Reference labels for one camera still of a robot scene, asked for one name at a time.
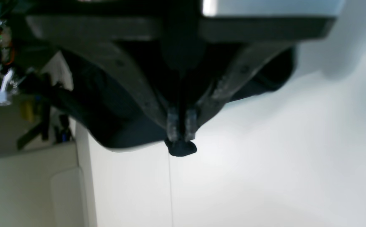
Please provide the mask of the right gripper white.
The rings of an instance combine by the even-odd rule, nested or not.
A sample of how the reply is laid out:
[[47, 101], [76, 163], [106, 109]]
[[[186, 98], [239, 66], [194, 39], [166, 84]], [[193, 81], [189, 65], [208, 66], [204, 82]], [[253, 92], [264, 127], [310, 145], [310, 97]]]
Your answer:
[[3, 68], [0, 68], [0, 106], [11, 105], [12, 97], [19, 93], [19, 85], [21, 77], [17, 74], [15, 68], [7, 69], [4, 73]]

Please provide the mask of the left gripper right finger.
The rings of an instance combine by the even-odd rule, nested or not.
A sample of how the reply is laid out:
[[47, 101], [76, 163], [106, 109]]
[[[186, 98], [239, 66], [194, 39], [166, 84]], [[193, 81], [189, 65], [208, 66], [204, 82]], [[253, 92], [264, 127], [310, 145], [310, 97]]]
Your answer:
[[222, 50], [211, 60], [200, 96], [185, 101], [185, 141], [212, 119], [234, 95], [277, 57], [305, 40], [328, 35], [334, 17], [202, 18], [198, 34], [208, 44], [226, 48], [228, 59], [221, 64]]

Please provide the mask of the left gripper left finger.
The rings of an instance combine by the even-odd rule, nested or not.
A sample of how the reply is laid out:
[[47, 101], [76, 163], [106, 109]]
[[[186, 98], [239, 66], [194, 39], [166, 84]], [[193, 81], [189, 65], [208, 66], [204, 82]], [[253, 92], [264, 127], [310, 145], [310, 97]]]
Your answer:
[[37, 41], [58, 48], [73, 88], [29, 77], [40, 95], [84, 125], [98, 142], [168, 140], [167, 108], [144, 66], [120, 42], [148, 44], [161, 36], [150, 16], [29, 16]]

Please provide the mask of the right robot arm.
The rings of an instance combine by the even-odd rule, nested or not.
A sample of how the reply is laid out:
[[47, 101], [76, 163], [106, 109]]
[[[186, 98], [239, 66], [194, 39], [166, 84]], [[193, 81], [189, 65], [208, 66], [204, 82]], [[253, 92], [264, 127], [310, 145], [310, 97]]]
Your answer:
[[11, 105], [12, 97], [18, 91], [18, 83], [15, 81], [15, 49], [8, 24], [10, 13], [16, 5], [16, 0], [0, 0], [0, 106]]

